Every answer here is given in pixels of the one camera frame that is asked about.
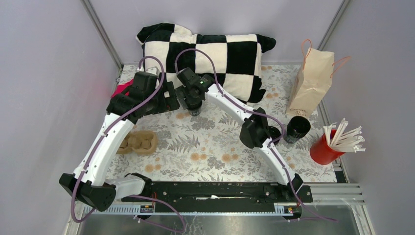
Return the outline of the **black printed coffee cup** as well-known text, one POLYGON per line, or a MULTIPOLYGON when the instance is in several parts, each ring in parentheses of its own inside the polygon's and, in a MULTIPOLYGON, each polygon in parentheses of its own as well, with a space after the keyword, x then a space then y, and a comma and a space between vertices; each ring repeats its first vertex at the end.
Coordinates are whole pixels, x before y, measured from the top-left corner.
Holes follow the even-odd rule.
POLYGON ((194 109, 194 110, 189 109, 188 112, 190 113, 191 116, 196 117, 201 113, 201 109, 194 109))

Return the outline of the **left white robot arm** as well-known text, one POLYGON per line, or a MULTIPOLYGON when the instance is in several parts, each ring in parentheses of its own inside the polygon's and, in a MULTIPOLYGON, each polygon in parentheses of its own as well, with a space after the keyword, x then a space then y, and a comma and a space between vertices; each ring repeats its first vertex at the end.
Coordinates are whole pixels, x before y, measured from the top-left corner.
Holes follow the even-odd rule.
POLYGON ((80 201, 105 211, 114 200, 134 195, 140 201, 151 197, 152 189, 138 173, 108 180, 106 174, 122 142, 137 121, 147 115, 177 110, 179 103, 172 82, 164 72, 136 72, 132 83, 110 99, 102 127, 86 156, 73 171, 64 173, 59 184, 71 196, 71 208, 80 201))

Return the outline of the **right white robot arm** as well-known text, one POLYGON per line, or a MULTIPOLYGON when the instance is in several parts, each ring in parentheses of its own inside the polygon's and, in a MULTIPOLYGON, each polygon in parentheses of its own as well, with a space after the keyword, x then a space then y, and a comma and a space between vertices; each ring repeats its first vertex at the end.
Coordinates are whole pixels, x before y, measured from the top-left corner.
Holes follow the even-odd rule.
POLYGON ((177 98, 186 108, 193 103, 207 101, 230 115, 241 126, 239 138, 250 149, 257 151, 272 170, 281 187, 281 197, 288 202, 300 195, 303 180, 285 162, 272 139, 268 119, 262 108, 254 109, 226 92, 211 76, 200 77, 190 68, 178 73, 182 82, 176 90, 177 98))

